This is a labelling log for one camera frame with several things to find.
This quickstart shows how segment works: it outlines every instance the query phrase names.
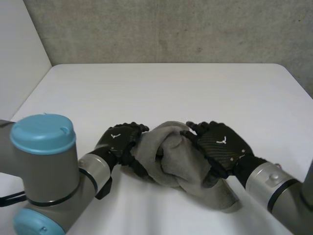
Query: white table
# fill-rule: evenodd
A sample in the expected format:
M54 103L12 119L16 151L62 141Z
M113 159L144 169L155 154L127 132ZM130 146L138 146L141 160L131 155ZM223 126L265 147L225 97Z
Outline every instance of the white table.
M109 127L136 121L227 123L257 156L279 162L303 181L313 156L313 100L275 64L89 64L53 67L13 117L56 113L70 118L79 156ZM22 190L2 174L0 195ZM243 208L201 207L180 191L113 172L111 193L94 200L70 235L289 235L230 177ZM0 233L12 234L23 203L0 209Z

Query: white wall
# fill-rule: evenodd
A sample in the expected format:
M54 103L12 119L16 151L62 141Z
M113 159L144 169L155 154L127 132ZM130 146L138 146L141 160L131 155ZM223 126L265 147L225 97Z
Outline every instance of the white wall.
M10 120L50 68L23 0L0 0L0 119Z

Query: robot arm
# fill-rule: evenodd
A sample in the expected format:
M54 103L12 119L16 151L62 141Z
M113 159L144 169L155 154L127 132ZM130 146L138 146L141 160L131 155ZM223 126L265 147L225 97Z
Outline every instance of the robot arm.
M130 154L148 130L136 123L111 127L95 149L77 161L76 136L68 118L35 115L17 123L1 120L0 172L22 178L28 200L14 218L16 233L64 235L94 197L102 199L110 192L117 164L148 175Z
M210 188L234 175L246 191L295 235L313 234L313 166L304 183L276 165L254 156L250 146L223 123L187 122L197 135L181 134L204 154L211 169L203 181Z

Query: gray towel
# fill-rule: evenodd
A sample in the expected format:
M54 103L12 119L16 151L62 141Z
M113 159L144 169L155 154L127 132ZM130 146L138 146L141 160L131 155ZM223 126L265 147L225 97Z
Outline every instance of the gray towel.
M168 121L143 133L132 150L134 157L160 185L181 188L196 201L216 210L230 208L238 201L224 180L212 188L203 188L202 180L210 165L189 140L179 132L189 128L177 121Z

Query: blue cap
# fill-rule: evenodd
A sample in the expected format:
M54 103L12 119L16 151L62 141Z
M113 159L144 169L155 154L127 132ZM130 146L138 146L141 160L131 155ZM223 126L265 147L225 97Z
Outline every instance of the blue cap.
M37 155L67 151L75 145L73 123L57 114L33 115L16 122L10 139L18 149Z
M30 209L21 209L14 217L13 226L17 235L65 235L52 219Z

